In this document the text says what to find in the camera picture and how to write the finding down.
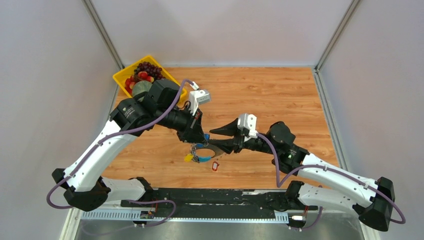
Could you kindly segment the metal key plate blue handle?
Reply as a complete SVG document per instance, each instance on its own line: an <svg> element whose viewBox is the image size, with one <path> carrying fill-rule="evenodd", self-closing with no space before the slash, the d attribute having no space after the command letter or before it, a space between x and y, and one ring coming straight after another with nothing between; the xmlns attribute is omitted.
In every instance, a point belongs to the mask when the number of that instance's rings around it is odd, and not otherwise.
<svg viewBox="0 0 424 240"><path fill-rule="evenodd" d="M209 150L209 151L212 151L213 154L208 155L208 156L200 156L200 155L197 154L197 151L199 151L199 150ZM222 150L220 150L218 147L216 147L212 144L196 143L196 144L191 145L190 151L189 151L188 154L194 155L191 162L206 163L206 162L208 162L212 159L216 159L216 158L220 157L221 155L224 155L225 153Z"/></svg>

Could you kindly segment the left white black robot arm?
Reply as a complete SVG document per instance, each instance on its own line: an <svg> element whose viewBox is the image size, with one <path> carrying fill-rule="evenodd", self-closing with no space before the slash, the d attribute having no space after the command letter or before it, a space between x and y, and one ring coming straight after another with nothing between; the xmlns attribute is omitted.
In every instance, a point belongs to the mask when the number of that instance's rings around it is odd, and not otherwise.
<svg viewBox="0 0 424 240"><path fill-rule="evenodd" d="M144 178L111 179L102 173L122 150L156 125L175 130L181 142L207 143L199 106L209 102L211 96L195 82L190 86L188 101L179 108L182 84L165 78L150 84L137 83L135 95L117 105L82 156L69 167L52 172L55 186L64 189L67 208L89 212L106 202L122 200L149 206L153 193Z"/></svg>

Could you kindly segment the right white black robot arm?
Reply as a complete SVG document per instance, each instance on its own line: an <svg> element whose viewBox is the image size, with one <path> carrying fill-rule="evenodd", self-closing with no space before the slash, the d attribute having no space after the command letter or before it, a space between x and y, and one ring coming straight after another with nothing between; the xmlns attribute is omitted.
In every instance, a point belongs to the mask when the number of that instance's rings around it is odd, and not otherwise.
<svg viewBox="0 0 424 240"><path fill-rule="evenodd" d="M393 182L381 176L378 179L360 176L334 166L294 143L296 136L282 121L273 123L266 133L256 130L255 116L240 115L210 133L226 139L210 139L210 143L227 154L247 149L273 155L272 164L281 186L291 175L310 179L329 190L319 190L301 181L292 181L286 190L285 201L292 209L304 206L332 208L357 215L360 222L377 231L386 232L394 222L395 208Z"/></svg>

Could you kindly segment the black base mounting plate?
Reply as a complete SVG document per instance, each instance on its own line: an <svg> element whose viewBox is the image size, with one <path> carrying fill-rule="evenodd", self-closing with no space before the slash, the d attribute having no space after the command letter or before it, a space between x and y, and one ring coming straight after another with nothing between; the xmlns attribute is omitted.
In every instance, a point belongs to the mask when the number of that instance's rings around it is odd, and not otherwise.
<svg viewBox="0 0 424 240"><path fill-rule="evenodd" d="M299 200L278 189L157 188L136 202L122 200L121 207L140 209L141 220L305 223L308 211Z"/></svg>

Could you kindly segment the green melon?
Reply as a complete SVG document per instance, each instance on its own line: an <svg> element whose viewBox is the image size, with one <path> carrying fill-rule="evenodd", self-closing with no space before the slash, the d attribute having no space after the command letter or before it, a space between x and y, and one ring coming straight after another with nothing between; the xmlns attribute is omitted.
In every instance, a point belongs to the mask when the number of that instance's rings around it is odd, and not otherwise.
<svg viewBox="0 0 424 240"><path fill-rule="evenodd" d="M148 93L152 86L153 84L149 81L145 81L145 80L139 81L133 86L131 95L134 98L135 96L139 94Z"/></svg>

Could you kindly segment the dark purple grape bunch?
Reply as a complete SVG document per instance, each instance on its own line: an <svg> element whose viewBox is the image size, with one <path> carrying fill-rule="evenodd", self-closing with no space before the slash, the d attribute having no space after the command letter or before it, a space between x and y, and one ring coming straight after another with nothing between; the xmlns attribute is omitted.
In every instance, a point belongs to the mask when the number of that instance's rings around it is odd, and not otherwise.
<svg viewBox="0 0 424 240"><path fill-rule="evenodd" d="M150 62L143 61L135 68L134 77L139 80L153 82L154 80L160 80L164 78L162 70L163 69L161 67L158 67Z"/></svg>

